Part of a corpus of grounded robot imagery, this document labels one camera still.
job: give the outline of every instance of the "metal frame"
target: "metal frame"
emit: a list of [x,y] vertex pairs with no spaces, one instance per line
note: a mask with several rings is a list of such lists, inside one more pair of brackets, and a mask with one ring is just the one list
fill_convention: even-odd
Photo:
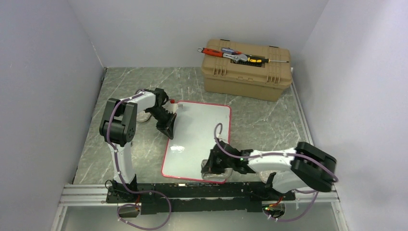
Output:
[[[306,141],[313,145],[313,141],[307,126],[306,118],[303,113],[302,106],[299,101],[299,97],[296,91],[294,83],[291,85],[291,90],[295,98],[299,117],[303,131],[306,136]],[[108,190],[103,184],[67,184],[64,186],[64,190],[61,194],[61,199],[57,208],[57,212],[54,218],[54,222],[51,227],[51,231],[60,231],[64,222],[65,214],[69,206],[121,206],[122,204],[108,204],[106,203],[106,194]],[[296,200],[284,201],[284,203],[310,203],[313,194],[301,194],[296,193]],[[264,201],[265,204],[271,204],[273,201]],[[340,200],[337,195],[335,186],[332,188],[332,192],[320,192],[315,203],[331,203],[334,216],[340,231],[348,231],[344,213],[340,205]]]

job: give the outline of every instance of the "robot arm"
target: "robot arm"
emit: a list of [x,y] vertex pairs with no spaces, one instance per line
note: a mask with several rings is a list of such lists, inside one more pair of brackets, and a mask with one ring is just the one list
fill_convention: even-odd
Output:
[[258,150],[241,150],[232,148],[229,144],[218,140],[220,146],[228,153],[243,158],[226,155],[216,144],[210,152],[207,163],[202,168],[203,177],[219,175],[232,168],[241,174],[257,173],[275,170],[269,175],[266,187],[274,193],[284,194],[290,190],[310,187],[320,192],[329,192],[334,183],[333,177],[311,161],[291,154],[303,154],[321,163],[329,171],[334,172],[336,159],[322,150],[306,142],[299,142],[295,148],[271,151],[276,155],[265,155]]
[[[165,134],[170,139],[174,138],[173,126],[176,119],[175,110],[177,105],[166,110],[164,105],[168,102],[168,96],[163,89],[156,88],[155,90],[144,90],[143,95],[135,99],[129,100],[126,103],[119,105],[115,117],[111,123],[110,140],[116,146],[118,151],[118,163],[121,170],[121,175],[125,180],[125,184],[131,184],[133,180],[136,181],[136,173],[132,167],[130,142],[135,136],[136,132],[136,116],[139,112],[145,111],[151,113],[157,120],[156,128]],[[99,133],[107,141],[107,130],[109,118],[113,112],[114,107],[121,100],[110,98],[108,99],[105,111],[102,116]],[[115,153],[112,146],[108,145],[112,158],[115,159]],[[121,182],[115,167],[114,180]]]

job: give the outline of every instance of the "screwdriver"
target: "screwdriver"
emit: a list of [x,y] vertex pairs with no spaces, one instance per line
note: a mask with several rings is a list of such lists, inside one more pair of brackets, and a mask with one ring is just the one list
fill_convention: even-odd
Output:
[[[242,54],[242,52],[233,50],[229,47],[223,47],[221,48],[221,51],[224,53],[229,53],[229,54]],[[280,61],[280,60],[270,60],[270,59],[265,59],[262,57],[252,56],[248,54],[246,54],[246,56],[248,56],[247,62],[251,62],[251,63],[266,63],[267,64],[270,62],[277,62],[277,63],[288,63],[289,62],[289,61]]]
[[288,63],[289,61],[282,61],[282,60],[270,60],[270,59],[265,59],[262,57],[257,57],[257,56],[252,56],[252,55],[247,55],[248,56],[248,61],[251,63],[271,63],[271,62],[276,62],[276,63]]

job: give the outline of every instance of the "marble-patterned floor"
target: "marble-patterned floor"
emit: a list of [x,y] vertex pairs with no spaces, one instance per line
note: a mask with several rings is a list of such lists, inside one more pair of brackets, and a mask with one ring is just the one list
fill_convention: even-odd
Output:
[[[137,89],[163,88],[170,98],[226,104],[232,108],[230,144],[237,149],[281,150],[306,141],[291,89],[277,102],[204,91],[199,67],[108,68],[79,161],[74,184],[101,184],[113,178],[111,154],[99,125],[109,98],[131,96]],[[155,127],[154,119],[137,124],[132,145],[133,167],[140,183],[188,182],[161,175],[167,137]],[[255,174],[233,173],[229,181],[255,181]]]

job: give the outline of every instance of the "glass panel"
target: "glass panel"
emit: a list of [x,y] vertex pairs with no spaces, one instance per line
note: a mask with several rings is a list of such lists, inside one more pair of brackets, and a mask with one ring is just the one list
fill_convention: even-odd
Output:
[[[301,214],[307,204],[286,206],[283,218],[293,218]],[[127,218],[139,226],[151,228],[160,225],[167,214],[141,215]],[[338,231],[330,203],[316,203],[301,219],[294,222],[274,222],[267,220],[263,213],[246,211],[180,212],[172,213],[169,222],[160,231],[209,231],[209,230],[279,230],[279,231]],[[116,207],[69,207],[63,224],[63,231],[134,231],[134,227],[118,222]]]

